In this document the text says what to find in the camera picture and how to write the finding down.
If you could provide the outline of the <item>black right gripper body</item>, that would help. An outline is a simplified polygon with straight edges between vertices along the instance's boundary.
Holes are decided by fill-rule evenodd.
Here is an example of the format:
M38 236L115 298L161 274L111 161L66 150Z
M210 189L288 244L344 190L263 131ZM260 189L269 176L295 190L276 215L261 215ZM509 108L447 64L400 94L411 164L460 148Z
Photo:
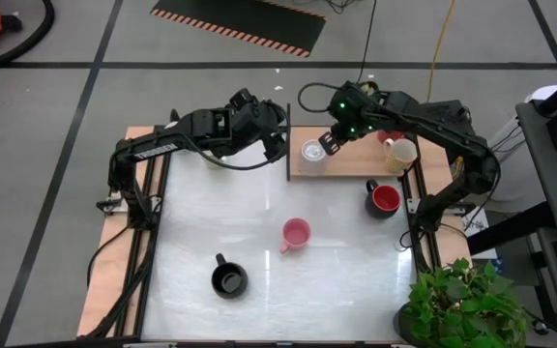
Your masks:
M372 81L346 81L333 94L329 114L337 121L331 126L334 140L356 140L375 132L365 113L378 104L378 85Z

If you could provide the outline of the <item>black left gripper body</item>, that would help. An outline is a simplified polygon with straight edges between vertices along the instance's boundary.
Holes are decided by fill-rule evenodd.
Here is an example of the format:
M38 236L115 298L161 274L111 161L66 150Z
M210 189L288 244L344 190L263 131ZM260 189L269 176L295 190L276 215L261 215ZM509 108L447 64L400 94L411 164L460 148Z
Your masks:
M260 101L248 89L232 97L232 135L237 140L258 140L279 132L285 109L271 100Z

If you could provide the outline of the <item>grey patterned mug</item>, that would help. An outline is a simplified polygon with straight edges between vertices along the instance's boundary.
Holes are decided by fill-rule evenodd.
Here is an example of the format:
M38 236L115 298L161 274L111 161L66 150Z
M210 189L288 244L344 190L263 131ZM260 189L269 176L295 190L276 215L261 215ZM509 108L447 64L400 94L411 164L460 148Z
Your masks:
M325 171L326 152L318 140L308 140L301 148L300 170L310 175L321 175Z

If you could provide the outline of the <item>yellow dotted mug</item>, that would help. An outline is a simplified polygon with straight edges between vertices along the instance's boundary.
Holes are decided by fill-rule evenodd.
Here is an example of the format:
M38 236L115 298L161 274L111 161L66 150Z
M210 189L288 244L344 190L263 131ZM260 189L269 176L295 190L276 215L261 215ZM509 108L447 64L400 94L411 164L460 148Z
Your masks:
M391 172L407 170L418 157L416 144L411 140L400 138L386 139L383 142L386 165Z

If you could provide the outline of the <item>black mug red inside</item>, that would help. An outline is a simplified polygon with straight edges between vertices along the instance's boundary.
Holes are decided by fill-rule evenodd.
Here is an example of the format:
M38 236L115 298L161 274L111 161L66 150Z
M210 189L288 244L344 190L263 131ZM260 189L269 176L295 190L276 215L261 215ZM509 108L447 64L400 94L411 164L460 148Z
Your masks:
M366 191L365 209L372 218L390 218L400 207L401 197L393 187L380 186L375 180L370 179L366 181Z

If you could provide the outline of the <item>pink mug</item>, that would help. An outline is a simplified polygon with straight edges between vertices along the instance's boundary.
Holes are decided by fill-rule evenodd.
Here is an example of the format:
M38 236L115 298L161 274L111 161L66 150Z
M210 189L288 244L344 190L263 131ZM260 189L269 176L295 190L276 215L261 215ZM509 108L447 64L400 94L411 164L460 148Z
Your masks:
M294 217L282 227L282 245L280 253L289 249L305 247L310 240L311 230L309 224L302 218Z

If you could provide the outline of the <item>all-black mug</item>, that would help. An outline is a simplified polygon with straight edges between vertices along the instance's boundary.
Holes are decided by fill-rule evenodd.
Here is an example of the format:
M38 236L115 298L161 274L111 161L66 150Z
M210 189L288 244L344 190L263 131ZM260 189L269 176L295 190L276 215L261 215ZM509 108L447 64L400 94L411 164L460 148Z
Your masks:
M227 300L243 295L249 283L246 270L237 263L228 262L221 253L218 253L215 258L217 266L211 276L215 293Z

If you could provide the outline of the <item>wooden shelf board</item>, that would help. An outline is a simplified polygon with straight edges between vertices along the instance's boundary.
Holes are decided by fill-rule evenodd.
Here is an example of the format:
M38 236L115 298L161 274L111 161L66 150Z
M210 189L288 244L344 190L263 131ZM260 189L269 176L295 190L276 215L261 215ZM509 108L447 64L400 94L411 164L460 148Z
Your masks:
M376 135L369 134L342 146L333 156L326 156L320 164L304 160L302 148L309 140L317 140L328 127L292 127L290 130L289 173L291 177L396 177L386 163L384 147ZM452 178L446 151L434 143L418 137L425 176Z

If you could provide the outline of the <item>black hazard-striped floor mat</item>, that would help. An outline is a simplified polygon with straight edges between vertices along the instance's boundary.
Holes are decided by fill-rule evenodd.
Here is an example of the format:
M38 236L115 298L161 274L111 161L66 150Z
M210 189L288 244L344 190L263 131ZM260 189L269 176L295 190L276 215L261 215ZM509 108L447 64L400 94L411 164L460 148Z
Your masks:
M326 17L269 0L158 0L151 15L309 57Z

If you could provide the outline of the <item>white paper sheet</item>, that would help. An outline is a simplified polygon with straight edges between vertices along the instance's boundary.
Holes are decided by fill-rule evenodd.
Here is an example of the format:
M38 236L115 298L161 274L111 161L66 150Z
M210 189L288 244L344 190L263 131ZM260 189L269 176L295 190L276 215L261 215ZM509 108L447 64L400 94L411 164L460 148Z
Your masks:
M478 213L476 213L476 210L473 210L461 220L467 237L476 235L489 226L484 210L480 210ZM481 253L472 254L471 257L473 260L494 260L497 258L497 253L493 248Z

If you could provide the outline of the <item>potted green plant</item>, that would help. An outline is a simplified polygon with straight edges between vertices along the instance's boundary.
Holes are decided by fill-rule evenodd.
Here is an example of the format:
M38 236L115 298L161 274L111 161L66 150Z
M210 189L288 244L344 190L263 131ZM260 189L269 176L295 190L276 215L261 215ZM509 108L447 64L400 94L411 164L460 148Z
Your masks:
M528 315L513 282L491 263L464 258L420 273L396 313L396 333L416 348L526 348Z

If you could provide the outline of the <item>black upright divider post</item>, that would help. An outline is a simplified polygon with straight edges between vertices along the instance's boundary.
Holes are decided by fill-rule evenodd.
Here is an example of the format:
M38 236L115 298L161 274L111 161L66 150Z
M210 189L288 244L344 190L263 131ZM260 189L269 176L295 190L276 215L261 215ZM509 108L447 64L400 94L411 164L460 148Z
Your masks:
M286 181L289 182L291 179L290 175L290 137L291 137L291 103L286 106L286 126L285 126L285 163L286 163Z

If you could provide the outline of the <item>black right frame rail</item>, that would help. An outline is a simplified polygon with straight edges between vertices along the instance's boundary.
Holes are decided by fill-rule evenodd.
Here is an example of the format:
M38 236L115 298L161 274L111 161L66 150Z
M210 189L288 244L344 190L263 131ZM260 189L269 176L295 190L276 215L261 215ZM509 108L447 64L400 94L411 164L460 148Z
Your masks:
M421 164L421 150L416 134L406 133L405 138L416 145L417 158L399 177L402 185L405 208L409 199L423 201L427 197L425 174ZM419 225L417 215L407 212L408 232L405 238L409 241L408 248L413 255L415 269L418 274L431 273L435 267L441 266L440 252L434 232L427 232Z

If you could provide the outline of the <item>black frame rail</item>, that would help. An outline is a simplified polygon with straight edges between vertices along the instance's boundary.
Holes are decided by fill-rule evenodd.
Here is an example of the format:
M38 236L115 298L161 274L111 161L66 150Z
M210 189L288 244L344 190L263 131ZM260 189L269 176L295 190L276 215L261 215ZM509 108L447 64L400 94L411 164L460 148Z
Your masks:
M105 217L76 335L140 335L158 229L132 229L126 212Z
M421 150L416 134L406 133L405 138L416 145L417 158L399 177L402 185L405 208L409 199L423 201L427 197L425 174L421 164ZM427 232L419 225L417 215L407 212L408 232L405 238L409 241L408 248L413 255L415 269L418 274L431 273L435 267L441 266L440 252L434 232Z

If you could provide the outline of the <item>black left frame rail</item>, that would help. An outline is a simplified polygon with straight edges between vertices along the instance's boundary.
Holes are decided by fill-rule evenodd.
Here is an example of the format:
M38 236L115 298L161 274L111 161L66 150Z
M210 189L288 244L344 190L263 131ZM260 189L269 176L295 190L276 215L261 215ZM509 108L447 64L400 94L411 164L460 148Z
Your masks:
M140 335L158 229L132 229L126 212L105 217L76 335Z

